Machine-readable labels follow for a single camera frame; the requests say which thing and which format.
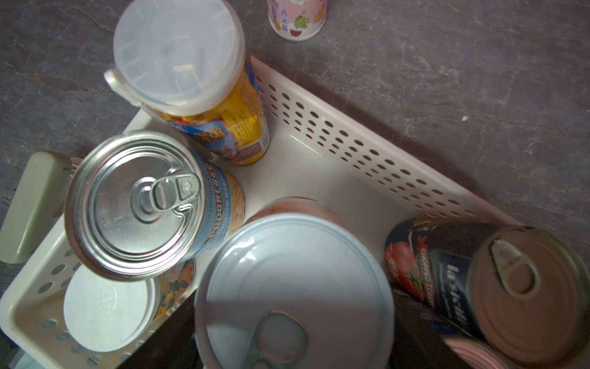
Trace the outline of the tall yellow blue can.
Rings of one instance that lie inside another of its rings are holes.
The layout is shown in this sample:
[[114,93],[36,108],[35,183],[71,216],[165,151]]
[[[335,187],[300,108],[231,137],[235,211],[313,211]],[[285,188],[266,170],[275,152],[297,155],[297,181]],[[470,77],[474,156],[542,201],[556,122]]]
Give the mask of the tall yellow blue can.
[[118,21],[110,88],[236,166],[270,131],[241,22],[226,1],[134,1]]

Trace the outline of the small pink white can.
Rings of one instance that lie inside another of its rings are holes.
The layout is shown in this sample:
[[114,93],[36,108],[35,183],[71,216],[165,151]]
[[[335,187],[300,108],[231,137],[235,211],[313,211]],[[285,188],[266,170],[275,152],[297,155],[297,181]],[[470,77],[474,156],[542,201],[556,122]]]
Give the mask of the small pink white can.
[[324,27],[328,0],[267,0],[272,29],[290,41],[314,37]]

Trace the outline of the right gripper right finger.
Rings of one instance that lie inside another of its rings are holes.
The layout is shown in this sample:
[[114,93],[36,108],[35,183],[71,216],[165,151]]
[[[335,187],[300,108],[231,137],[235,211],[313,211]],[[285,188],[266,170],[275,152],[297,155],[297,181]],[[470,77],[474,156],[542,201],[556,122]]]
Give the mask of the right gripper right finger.
[[419,317],[416,310],[392,289],[395,327],[390,368],[470,368],[442,338]]

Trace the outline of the dark can brown lid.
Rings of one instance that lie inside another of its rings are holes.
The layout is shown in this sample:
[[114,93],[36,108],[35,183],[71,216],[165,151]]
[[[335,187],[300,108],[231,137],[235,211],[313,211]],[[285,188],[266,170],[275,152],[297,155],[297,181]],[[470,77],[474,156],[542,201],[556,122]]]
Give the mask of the dark can brown lid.
[[588,269],[547,231],[414,218],[384,259],[405,292],[522,367],[565,367],[588,348]]

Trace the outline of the white plastic basket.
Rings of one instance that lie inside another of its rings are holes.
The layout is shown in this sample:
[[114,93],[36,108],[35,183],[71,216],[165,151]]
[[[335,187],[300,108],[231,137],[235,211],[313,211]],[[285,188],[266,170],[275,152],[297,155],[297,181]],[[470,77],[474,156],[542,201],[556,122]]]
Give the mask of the white plastic basket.
[[[513,218],[440,174],[259,60],[252,62],[271,133],[267,154],[236,167],[246,213],[302,196],[338,214],[381,259],[390,230],[408,218]],[[109,353],[78,343],[63,318],[66,288],[80,266],[57,221],[1,299],[1,329],[46,368],[115,368],[159,329]]]

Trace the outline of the blue can pink lid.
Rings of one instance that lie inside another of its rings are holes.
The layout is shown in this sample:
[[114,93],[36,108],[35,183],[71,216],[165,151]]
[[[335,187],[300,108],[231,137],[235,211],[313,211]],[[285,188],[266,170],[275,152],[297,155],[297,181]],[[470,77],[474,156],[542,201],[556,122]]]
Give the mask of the blue can pink lid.
[[169,135],[101,143],[75,172],[65,231],[84,266],[115,281],[154,278],[221,246],[244,223],[236,178]]
[[511,369],[514,366],[484,344],[466,338],[444,338],[451,350],[471,368]]

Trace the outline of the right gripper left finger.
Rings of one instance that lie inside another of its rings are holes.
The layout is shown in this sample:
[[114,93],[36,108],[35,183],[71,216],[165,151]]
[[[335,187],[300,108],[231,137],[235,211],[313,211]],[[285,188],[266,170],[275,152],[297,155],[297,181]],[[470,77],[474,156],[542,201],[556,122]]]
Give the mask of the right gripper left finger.
[[118,368],[202,368],[195,339],[195,297],[190,297]]

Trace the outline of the yellow can white lid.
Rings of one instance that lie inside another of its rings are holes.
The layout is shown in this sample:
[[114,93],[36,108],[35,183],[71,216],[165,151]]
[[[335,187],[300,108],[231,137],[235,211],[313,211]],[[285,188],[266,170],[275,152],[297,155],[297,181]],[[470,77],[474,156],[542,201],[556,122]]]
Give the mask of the yellow can white lid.
[[81,266],[66,288],[65,325],[83,347],[117,351],[180,306],[194,290],[195,275],[193,259],[143,281],[114,281]]

